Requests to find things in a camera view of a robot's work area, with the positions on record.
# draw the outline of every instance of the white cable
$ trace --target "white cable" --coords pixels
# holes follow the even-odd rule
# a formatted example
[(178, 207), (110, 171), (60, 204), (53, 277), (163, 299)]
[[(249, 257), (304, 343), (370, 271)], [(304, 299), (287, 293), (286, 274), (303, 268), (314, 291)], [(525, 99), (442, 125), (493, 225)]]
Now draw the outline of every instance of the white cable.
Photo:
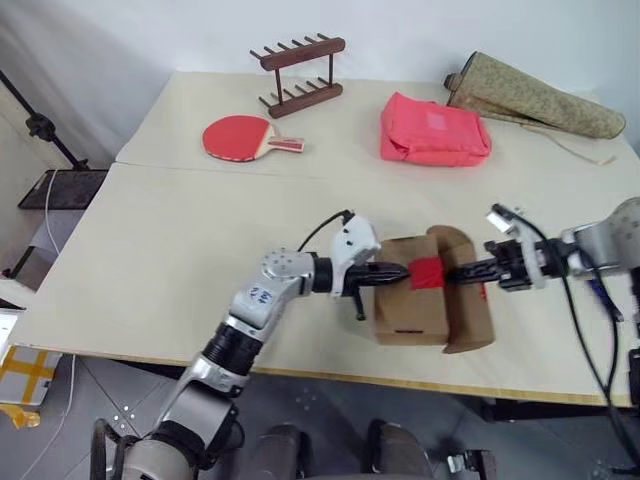
[[(58, 255), (60, 255), (60, 249), (58, 248), (58, 245), (56, 244), (56, 241), (53, 239), (53, 235), (51, 234), (51, 226), (49, 225), (49, 197), (51, 196), (51, 186), (53, 185), (53, 181), (56, 178), (56, 173), (58, 173), (58, 170), (54, 170), (53, 171), (53, 174), (51, 175), (51, 180), (49, 180), (49, 188), (47, 189), (47, 197), (46, 197), (45, 202), (44, 202), (44, 223), (45, 223), (45, 225), (47, 227), (47, 233), (49, 234), (49, 240), (51, 240), (51, 243), (53, 244), (53, 248), (55, 248), (56, 253)], [(27, 478), (29, 476), (29, 474), (31, 473), (31, 470), (33, 470), (35, 468), (35, 466), (42, 459), (42, 457), (44, 457), (45, 453), (47, 453), (49, 451), (49, 448), (51, 447), (51, 445), (53, 445), (53, 442), (55, 442), (56, 438), (58, 438), (58, 435), (60, 434), (60, 431), (62, 430), (62, 427), (64, 426), (64, 421), (67, 419), (67, 416), (69, 415), (69, 411), (71, 410), (71, 405), (73, 404), (73, 391), (74, 391), (74, 387), (75, 387), (75, 378), (76, 378), (76, 356), (73, 355), (71, 357), (71, 385), (69, 386), (69, 401), (67, 402), (67, 408), (65, 409), (64, 413), (62, 414), (62, 418), (60, 419), (60, 424), (58, 425), (58, 428), (56, 428), (56, 431), (53, 432), (53, 436), (47, 442), (47, 444), (45, 445), (45, 447), (42, 450), (42, 452), (40, 452), (40, 455), (38, 455), (36, 457), (36, 459), (29, 466), (29, 468), (27, 468), (27, 471), (24, 472), (24, 474), (20, 477), (20, 480), (25, 480), (25, 478)]]

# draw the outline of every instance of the gray floor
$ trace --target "gray floor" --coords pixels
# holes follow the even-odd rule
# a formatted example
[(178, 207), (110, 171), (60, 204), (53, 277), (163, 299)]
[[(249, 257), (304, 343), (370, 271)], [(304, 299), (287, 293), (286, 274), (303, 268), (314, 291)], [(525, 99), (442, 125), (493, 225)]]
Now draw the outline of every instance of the gray floor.
[[(119, 431), (144, 434), (173, 381), (96, 358), (78, 358), (73, 408), (53, 447), (29, 478), (89, 478), (91, 427), (104, 417)], [(16, 431), (0, 415), (0, 478), (18, 479), (41, 451), (66, 406), (70, 358), (65, 357), (42, 409), (42, 424)], [(238, 405), (247, 433), (245, 448), (200, 478), (230, 478), (251, 454), (257, 435), (272, 425), (293, 422), (308, 432), (314, 473), (359, 470), (367, 425), (373, 418), (410, 426), (430, 453), (438, 479), (450, 477), (442, 460), (452, 449), (494, 452), (501, 479), (606, 478), (601, 464), (625, 462), (603, 418), (488, 424), (468, 406), (474, 399), (364, 384), (254, 375)], [(629, 421), (635, 438), (640, 428)]]

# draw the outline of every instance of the paddle handle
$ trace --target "paddle handle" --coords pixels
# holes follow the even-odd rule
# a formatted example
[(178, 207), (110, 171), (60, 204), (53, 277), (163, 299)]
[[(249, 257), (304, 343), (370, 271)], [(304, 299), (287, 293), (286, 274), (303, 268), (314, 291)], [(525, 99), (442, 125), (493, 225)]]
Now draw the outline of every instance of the paddle handle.
[(269, 137), (267, 145), (271, 148), (278, 148), (280, 150), (288, 150), (289, 152), (301, 153), (304, 150), (304, 138), (291, 138), (291, 137)]

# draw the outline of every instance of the red tape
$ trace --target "red tape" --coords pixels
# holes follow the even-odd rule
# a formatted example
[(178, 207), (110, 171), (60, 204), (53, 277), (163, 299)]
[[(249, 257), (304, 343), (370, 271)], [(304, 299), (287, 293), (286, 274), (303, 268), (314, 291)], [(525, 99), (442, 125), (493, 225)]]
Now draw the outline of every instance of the red tape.
[(409, 264), (411, 290), (444, 288), (442, 260), (440, 257), (418, 258)]

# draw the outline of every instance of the wooden rack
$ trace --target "wooden rack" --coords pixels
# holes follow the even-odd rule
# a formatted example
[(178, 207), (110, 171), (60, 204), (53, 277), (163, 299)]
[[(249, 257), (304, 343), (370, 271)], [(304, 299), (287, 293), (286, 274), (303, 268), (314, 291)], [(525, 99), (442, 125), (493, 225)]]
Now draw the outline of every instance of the wooden rack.
[[(275, 51), (269, 47), (264, 47), (267, 55), (259, 55), (253, 50), (249, 53), (260, 61), (260, 66), (267, 72), (275, 71), (276, 90), (277, 93), (271, 93), (273, 99), (277, 101), (275, 105), (271, 105), (264, 98), (258, 99), (267, 107), (269, 115), (272, 118), (280, 118), (290, 113), (297, 112), (303, 108), (310, 107), (330, 98), (337, 97), (342, 93), (342, 85), (333, 81), (333, 55), (341, 52), (345, 48), (345, 41), (342, 38), (329, 38), (321, 33), (317, 34), (320, 40), (311, 37), (304, 37), (306, 44), (297, 40), (291, 40), (294, 47), (289, 47), (278, 42), (281, 51)], [(318, 77), (317, 85), (314, 82), (307, 81), (305, 87), (295, 85), (297, 96), (286, 88), (282, 88), (280, 80), (280, 69), (296, 65), (298, 63), (329, 56), (329, 79), (325, 80)]]

